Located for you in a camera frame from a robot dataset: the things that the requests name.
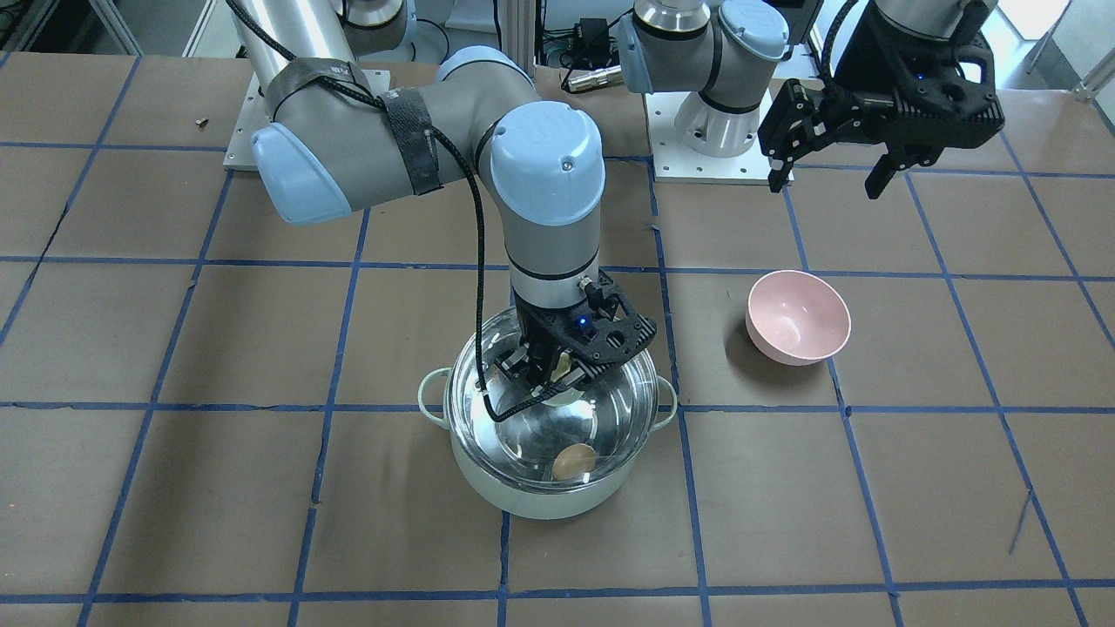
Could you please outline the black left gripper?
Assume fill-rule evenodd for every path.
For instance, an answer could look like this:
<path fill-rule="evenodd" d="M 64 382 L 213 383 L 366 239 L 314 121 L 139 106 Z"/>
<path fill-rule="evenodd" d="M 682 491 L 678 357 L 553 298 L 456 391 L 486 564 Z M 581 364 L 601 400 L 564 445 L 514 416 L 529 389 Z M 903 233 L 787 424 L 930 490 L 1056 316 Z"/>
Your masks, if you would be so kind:
<path fill-rule="evenodd" d="M 931 165 L 944 148 L 978 148 L 1004 129 L 983 17 L 959 17 L 943 38 L 925 38 L 889 17 L 860 17 L 837 69 L 820 89 L 780 84 L 758 128 L 780 193 L 798 160 L 834 142 L 884 143 L 865 179 L 875 201 L 896 174 Z"/>

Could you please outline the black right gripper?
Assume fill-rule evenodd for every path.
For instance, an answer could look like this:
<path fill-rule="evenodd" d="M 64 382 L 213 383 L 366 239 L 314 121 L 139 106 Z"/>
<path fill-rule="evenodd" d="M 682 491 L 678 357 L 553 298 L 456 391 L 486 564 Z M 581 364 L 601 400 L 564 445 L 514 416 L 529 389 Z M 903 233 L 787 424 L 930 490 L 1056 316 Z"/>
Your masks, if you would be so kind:
<path fill-rule="evenodd" d="M 493 358 L 502 377 L 527 388 L 562 382 L 566 388 L 595 382 L 632 361 L 652 344 L 658 327 L 638 314 L 608 273 L 582 279 L 578 300 L 565 308 L 542 308 L 515 297 L 518 345 Z"/>

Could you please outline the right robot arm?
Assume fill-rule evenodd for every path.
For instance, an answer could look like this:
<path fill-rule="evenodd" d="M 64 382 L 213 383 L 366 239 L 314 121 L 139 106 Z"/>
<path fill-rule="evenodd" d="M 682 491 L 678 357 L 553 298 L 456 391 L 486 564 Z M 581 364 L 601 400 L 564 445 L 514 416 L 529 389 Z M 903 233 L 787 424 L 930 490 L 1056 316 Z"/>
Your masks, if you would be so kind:
<path fill-rule="evenodd" d="M 531 388 L 594 382 L 652 343 L 598 266 L 605 160 L 584 110 L 544 100 L 489 46 L 455 52 L 432 84 L 375 91 L 328 1 L 232 1 L 266 106 L 251 136 L 280 218 L 317 225 L 466 181 L 500 211 L 523 336 L 497 358 Z"/>

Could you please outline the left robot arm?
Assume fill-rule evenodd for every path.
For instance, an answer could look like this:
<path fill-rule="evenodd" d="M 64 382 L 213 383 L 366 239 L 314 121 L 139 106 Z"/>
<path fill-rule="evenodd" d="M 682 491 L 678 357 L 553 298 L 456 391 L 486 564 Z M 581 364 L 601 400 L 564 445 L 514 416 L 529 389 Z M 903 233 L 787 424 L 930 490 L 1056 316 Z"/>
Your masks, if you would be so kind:
<path fill-rule="evenodd" d="M 676 128 L 694 151 L 733 158 L 758 143 L 778 193 L 804 156 L 844 143 L 888 147 L 865 179 L 878 199 L 896 173 L 947 148 L 978 148 L 1004 129 L 993 55 L 981 33 L 993 1 L 869 1 L 832 64 L 843 4 L 821 47 L 820 89 L 780 85 L 760 102 L 791 49 L 789 27 L 764 1 L 637 1 L 618 20 L 618 62 L 636 94 L 683 91 Z"/>

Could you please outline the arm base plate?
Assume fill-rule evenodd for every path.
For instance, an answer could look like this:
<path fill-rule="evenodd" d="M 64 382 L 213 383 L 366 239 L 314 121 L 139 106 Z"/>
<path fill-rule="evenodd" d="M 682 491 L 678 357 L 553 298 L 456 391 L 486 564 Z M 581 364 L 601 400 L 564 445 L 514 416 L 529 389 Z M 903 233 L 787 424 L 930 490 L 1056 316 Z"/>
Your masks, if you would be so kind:
<path fill-rule="evenodd" d="M 327 139 L 339 139 L 345 132 L 357 131 L 358 124 L 375 116 L 374 107 L 317 83 L 290 91 L 283 102 L 266 98 L 266 87 L 256 74 L 252 74 L 227 139 L 224 166 L 231 171 L 256 172 L 253 138 L 272 123 L 287 127 L 307 146 L 318 148 L 324 146 Z"/>
<path fill-rule="evenodd" d="M 714 110 L 697 91 L 646 94 L 655 179 L 766 186 L 770 160 L 758 142 L 758 126 L 772 102 L 765 91 L 756 110 L 728 114 Z"/>

